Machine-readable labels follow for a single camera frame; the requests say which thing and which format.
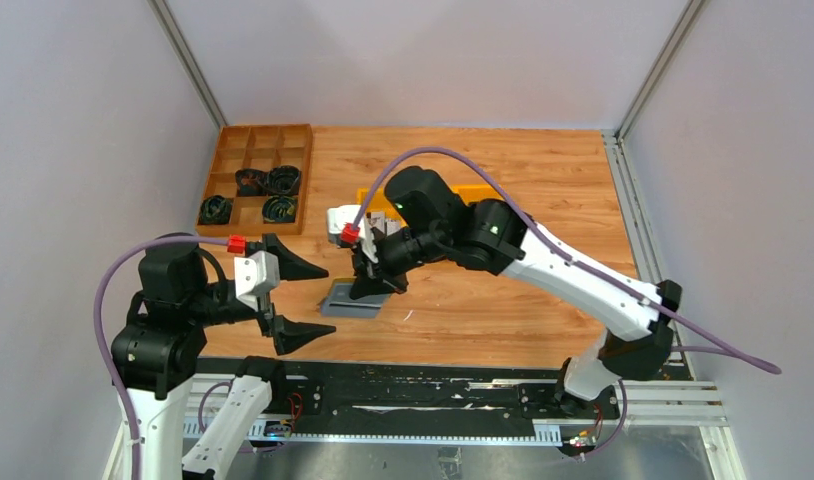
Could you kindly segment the yellow leather card holder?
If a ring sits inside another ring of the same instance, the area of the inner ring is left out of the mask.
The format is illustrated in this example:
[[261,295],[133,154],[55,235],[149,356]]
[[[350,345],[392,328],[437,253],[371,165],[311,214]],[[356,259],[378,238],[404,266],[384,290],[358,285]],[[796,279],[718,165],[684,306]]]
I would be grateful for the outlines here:
[[319,303],[323,317],[374,319],[390,298],[390,294],[377,294],[352,299],[349,295],[353,280],[335,279],[324,299]]

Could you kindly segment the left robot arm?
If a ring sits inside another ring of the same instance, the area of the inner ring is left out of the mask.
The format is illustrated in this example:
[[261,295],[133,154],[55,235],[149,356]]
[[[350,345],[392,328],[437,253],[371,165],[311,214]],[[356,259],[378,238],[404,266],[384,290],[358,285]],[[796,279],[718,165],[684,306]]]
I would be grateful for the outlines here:
[[[329,335],[329,325],[295,323],[278,314],[271,292],[283,281],[321,279],[327,271],[289,250],[274,234],[232,236],[227,275],[209,237],[173,233],[131,250],[141,287],[124,328],[96,339],[128,430],[124,472],[133,479],[222,479],[262,413],[286,415],[288,427],[316,411],[288,380],[281,356]],[[183,424],[208,327],[254,321],[277,356],[242,360],[228,395],[199,442],[184,450]]]

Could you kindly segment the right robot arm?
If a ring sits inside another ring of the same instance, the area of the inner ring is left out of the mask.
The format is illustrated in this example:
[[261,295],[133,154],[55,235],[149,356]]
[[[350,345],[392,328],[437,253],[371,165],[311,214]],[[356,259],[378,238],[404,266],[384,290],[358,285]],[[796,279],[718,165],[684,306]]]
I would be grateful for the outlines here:
[[618,380],[653,379],[669,358],[674,332],[658,309],[678,306],[676,283],[641,282],[573,249],[562,250],[543,225],[522,220],[507,202],[467,204],[430,169],[402,170],[387,182],[384,195],[406,225],[389,235],[361,225],[352,248],[352,299],[401,294],[409,271],[447,260],[523,281],[575,305],[606,331],[562,365],[553,401],[572,418]]

